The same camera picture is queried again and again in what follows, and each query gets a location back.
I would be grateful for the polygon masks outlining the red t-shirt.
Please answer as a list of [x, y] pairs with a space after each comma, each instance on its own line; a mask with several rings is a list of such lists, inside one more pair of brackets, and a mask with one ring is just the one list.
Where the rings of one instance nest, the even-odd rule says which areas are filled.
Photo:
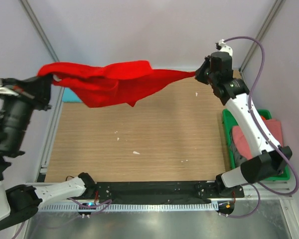
[[119, 104], [133, 107], [137, 101], [155, 94], [167, 85], [194, 77], [194, 72], [154, 69], [146, 60], [89, 66], [55, 62], [42, 66], [38, 76], [51, 74], [53, 84], [72, 90], [90, 108]]

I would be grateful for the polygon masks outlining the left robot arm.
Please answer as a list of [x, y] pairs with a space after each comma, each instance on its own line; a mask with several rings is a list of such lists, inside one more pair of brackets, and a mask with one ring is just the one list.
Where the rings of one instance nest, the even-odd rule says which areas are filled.
[[3, 172], [11, 166], [5, 157], [24, 155], [20, 147], [33, 111], [51, 109], [52, 81], [51, 74], [26, 80], [0, 78], [0, 99], [3, 100], [0, 109], [0, 231], [27, 221], [49, 204], [73, 197], [91, 199], [96, 193], [95, 182], [88, 173], [47, 187], [20, 184], [4, 188]]

